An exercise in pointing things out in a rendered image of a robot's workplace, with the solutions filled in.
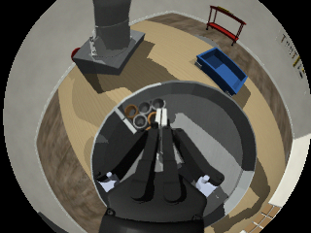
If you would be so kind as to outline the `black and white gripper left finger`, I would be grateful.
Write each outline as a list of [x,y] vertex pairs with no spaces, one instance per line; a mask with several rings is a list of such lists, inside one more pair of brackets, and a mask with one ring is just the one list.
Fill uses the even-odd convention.
[[106,192],[120,183],[144,150],[141,159],[138,161],[128,194],[135,201],[145,199],[151,171],[154,171],[156,167],[160,128],[161,109],[157,109],[156,117],[151,122],[151,129],[138,129],[108,163],[93,171],[92,175]]

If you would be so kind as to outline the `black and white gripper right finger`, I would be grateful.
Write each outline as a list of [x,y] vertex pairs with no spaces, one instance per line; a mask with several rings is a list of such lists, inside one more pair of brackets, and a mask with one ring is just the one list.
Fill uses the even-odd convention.
[[161,139],[163,197],[166,202],[175,203],[181,197],[181,186],[173,143],[196,182],[196,188],[206,198],[225,180],[225,176],[208,163],[184,129],[171,129],[166,109],[162,109]]

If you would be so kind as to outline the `grey metal bushing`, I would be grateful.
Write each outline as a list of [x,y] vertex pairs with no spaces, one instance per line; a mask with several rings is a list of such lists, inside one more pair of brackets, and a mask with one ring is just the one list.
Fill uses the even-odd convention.
[[[161,97],[156,97],[152,101],[152,108],[153,108],[154,112],[156,112],[156,108],[154,108],[156,103],[162,103],[164,105],[162,108],[166,108],[165,100],[163,98],[161,98]],[[162,113],[162,108],[161,108],[161,113]]]
[[[139,120],[140,118],[145,118],[145,119],[146,119],[146,123],[145,123],[145,125],[142,126],[142,127],[139,127],[138,124],[137,124],[137,123],[138,123],[138,120]],[[137,127],[138,129],[140,129],[140,128],[145,128],[145,129],[147,129],[147,128],[149,127],[148,119],[146,118],[146,116],[144,116],[144,115],[142,115],[142,114],[135,116],[135,118],[133,119],[133,124],[134,124],[134,126]]]
[[[150,106],[149,106],[149,105],[150,105]],[[146,113],[140,112],[140,111],[142,111],[142,108],[145,107],[145,106],[149,106],[149,107],[150,107],[149,111],[146,112]],[[139,105],[138,105],[138,107],[137,107],[137,109],[138,109],[138,112],[139,112],[140,114],[142,114],[142,115],[144,115],[144,116],[146,116],[146,117],[148,117],[148,115],[153,111],[152,105],[151,105],[151,103],[148,102],[148,101],[142,101],[142,102],[140,102]]]

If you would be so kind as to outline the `blue shallow tray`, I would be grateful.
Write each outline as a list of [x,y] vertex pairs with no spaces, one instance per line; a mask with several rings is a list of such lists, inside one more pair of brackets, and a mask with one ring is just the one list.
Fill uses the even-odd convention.
[[196,57],[194,65],[209,76],[229,97],[236,95],[248,78],[239,66],[217,47]]

